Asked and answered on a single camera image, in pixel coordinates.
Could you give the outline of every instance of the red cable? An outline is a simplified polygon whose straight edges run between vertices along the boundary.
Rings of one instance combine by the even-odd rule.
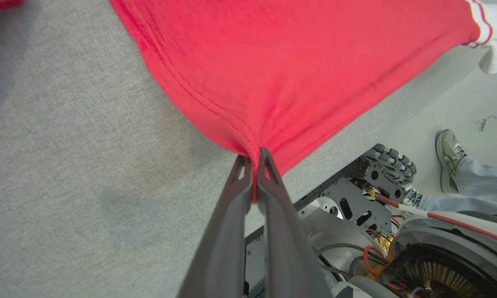
[[[366,268],[368,268],[368,271],[370,271],[370,273],[372,273],[372,275],[374,277],[377,277],[377,273],[375,273],[374,269],[372,268],[372,266],[370,266],[370,263],[368,262],[368,251],[370,251],[370,250],[375,251],[383,259],[385,259],[385,256],[383,255],[383,253],[379,249],[373,247],[372,245],[365,247],[364,251],[362,251],[362,260],[364,260],[364,264],[366,265]]]
[[[449,217],[445,217],[445,216],[434,214],[434,213],[430,213],[430,212],[427,213],[427,217],[430,217],[431,219],[439,219],[439,220],[444,221],[444,222],[449,222],[449,223],[457,224],[459,226],[462,226],[464,228],[468,228],[470,230],[474,230],[476,232],[482,233],[482,234],[484,234],[486,236],[489,236],[489,237],[497,240],[497,235],[495,235],[493,233],[490,233],[490,232],[487,232],[485,230],[482,230],[481,228],[477,228],[476,226],[472,226],[472,225],[469,225],[469,224],[466,224],[466,223],[463,223],[463,222],[459,222],[456,219],[450,219]]]
[[[383,243],[383,245],[385,246],[385,249],[386,249],[386,251],[388,253],[388,245],[386,245],[383,237],[378,232],[372,230],[371,228],[367,228],[366,231],[367,232],[373,232],[374,234],[376,234],[377,238],[379,238],[379,241],[381,241],[381,243]]]
[[[391,219],[394,219],[394,221],[395,221],[396,223],[398,223],[398,228],[401,226],[400,222],[396,219],[396,217],[395,217],[395,216],[391,216],[390,218],[391,218]]]
[[[377,199],[380,199],[381,201],[383,201],[383,202],[385,202],[385,203],[387,203],[387,204],[389,204],[389,205],[392,205],[392,206],[394,206],[394,207],[396,207],[396,208],[399,208],[399,207],[400,207],[400,204],[398,204],[398,203],[396,203],[396,202],[392,201],[391,199],[389,199],[389,198],[387,198],[387,197],[385,197],[385,196],[382,196],[382,195],[377,195]]]

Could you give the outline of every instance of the shoe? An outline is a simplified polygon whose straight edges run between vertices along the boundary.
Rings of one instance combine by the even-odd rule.
[[[405,187],[405,191],[406,195],[402,203],[417,208],[423,195],[420,194],[419,191],[415,189],[415,187],[413,187],[412,185],[407,185]]]
[[[440,186],[446,194],[459,194],[454,180],[460,161],[468,156],[458,143],[452,130],[444,130],[436,138],[436,156],[442,166]]]

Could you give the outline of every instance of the small debris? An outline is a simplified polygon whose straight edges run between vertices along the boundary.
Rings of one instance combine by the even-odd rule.
[[[480,132],[484,132],[484,130],[486,128],[487,121],[490,120],[491,118],[497,119],[497,117],[495,117],[494,115],[491,115],[490,117],[487,117],[486,119],[482,119],[478,122]]]

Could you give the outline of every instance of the pant leg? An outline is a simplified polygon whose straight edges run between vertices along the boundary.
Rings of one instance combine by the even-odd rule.
[[[423,197],[418,209],[424,211],[477,211],[486,214],[497,214],[497,199],[461,198],[461,197]]]
[[[467,156],[458,164],[455,183],[463,196],[497,198],[497,166],[481,166]]]
[[[423,197],[418,205],[424,211],[478,211],[497,214],[497,166],[481,166],[466,157],[458,165],[455,183],[463,197]]]

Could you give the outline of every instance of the red t-shirt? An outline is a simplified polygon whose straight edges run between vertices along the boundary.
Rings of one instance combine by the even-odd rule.
[[[466,0],[111,2],[182,113],[282,174],[480,34]]]

